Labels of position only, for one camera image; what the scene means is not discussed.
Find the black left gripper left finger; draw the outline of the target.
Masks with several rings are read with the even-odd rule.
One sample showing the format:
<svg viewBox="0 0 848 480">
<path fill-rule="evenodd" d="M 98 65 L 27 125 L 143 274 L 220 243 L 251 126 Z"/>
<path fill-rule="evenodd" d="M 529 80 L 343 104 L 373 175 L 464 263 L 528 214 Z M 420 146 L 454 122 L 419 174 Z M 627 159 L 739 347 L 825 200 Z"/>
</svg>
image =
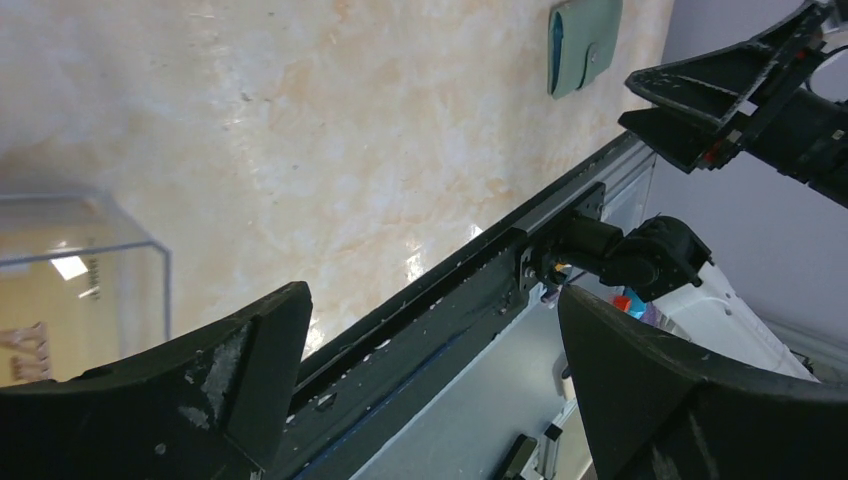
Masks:
<svg viewBox="0 0 848 480">
<path fill-rule="evenodd" d="M 1 391 L 5 479 L 260 479 L 275 467 L 312 313 L 296 281 L 67 381 Z"/>
</svg>

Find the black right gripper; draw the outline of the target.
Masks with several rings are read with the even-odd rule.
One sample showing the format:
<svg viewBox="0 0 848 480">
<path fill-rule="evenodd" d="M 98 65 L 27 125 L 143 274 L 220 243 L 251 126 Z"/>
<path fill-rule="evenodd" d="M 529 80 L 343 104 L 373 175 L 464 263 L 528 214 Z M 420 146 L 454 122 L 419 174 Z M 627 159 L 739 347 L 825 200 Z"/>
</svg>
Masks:
<svg viewBox="0 0 848 480">
<path fill-rule="evenodd" d="M 834 5 L 805 1 L 784 19 L 731 46 L 637 70 L 625 80 L 657 107 L 618 123 L 678 170 L 719 169 L 747 153 L 847 205 L 847 102 L 814 93 L 811 77 L 847 50 L 822 25 Z M 726 126 L 721 136 L 702 126 Z"/>
</svg>

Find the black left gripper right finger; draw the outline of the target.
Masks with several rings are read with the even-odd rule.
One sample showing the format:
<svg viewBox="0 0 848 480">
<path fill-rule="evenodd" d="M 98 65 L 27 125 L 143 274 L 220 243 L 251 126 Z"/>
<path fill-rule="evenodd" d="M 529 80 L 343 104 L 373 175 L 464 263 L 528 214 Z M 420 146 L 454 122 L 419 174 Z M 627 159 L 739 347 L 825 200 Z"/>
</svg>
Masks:
<svg viewBox="0 0 848 480">
<path fill-rule="evenodd" d="M 847 390 L 645 325 L 578 286 L 558 318 L 602 479 L 843 479 Z"/>
</svg>

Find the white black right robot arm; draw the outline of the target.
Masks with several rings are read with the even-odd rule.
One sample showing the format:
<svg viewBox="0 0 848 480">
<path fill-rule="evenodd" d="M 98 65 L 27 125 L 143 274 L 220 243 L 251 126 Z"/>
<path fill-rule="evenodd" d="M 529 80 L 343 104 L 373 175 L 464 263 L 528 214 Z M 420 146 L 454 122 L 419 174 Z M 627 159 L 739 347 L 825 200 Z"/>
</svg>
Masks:
<svg viewBox="0 0 848 480">
<path fill-rule="evenodd" d="M 806 1 L 760 34 L 710 53 L 631 73 L 649 107 L 620 124 L 683 172 L 748 152 L 837 204 L 847 201 L 847 105 L 814 93 L 811 77 L 847 49 L 847 5 Z M 709 248 L 682 221 L 656 216 L 624 233 L 584 216 L 543 256 L 659 313 L 659 327 L 744 364 L 802 380 L 811 372 L 733 291 Z"/>
</svg>

